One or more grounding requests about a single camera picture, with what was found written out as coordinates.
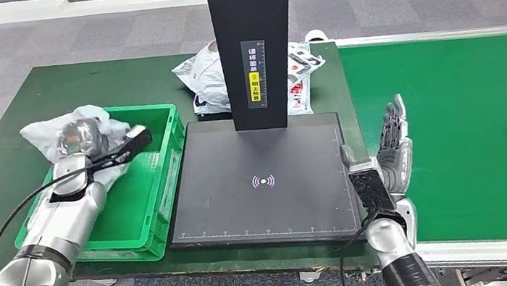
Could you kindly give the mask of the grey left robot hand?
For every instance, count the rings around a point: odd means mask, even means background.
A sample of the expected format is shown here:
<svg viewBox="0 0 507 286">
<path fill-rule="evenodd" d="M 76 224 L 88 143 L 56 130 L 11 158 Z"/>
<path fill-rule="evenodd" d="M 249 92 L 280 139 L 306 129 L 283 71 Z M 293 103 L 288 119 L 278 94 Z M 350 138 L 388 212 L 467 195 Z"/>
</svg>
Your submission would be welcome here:
<svg viewBox="0 0 507 286">
<path fill-rule="evenodd" d="M 84 153 L 94 158 L 108 151 L 109 143 L 99 130 L 98 118 L 76 119 L 59 133 L 57 151 L 60 157 Z"/>
</svg>

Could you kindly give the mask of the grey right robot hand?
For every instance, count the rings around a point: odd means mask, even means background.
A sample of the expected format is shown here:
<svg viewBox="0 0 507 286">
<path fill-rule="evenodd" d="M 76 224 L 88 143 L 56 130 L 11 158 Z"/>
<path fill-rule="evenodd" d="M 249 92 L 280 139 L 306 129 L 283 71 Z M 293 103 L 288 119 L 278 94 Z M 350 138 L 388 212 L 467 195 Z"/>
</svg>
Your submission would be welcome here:
<svg viewBox="0 0 507 286">
<path fill-rule="evenodd" d="M 350 146 L 340 147 L 341 159 L 348 168 L 348 176 L 360 198 L 383 188 L 390 195 L 403 195 L 410 183 L 413 142 L 408 136 L 406 107 L 400 94 L 387 104 L 382 117 L 379 148 L 375 157 L 359 163 Z"/>
</svg>

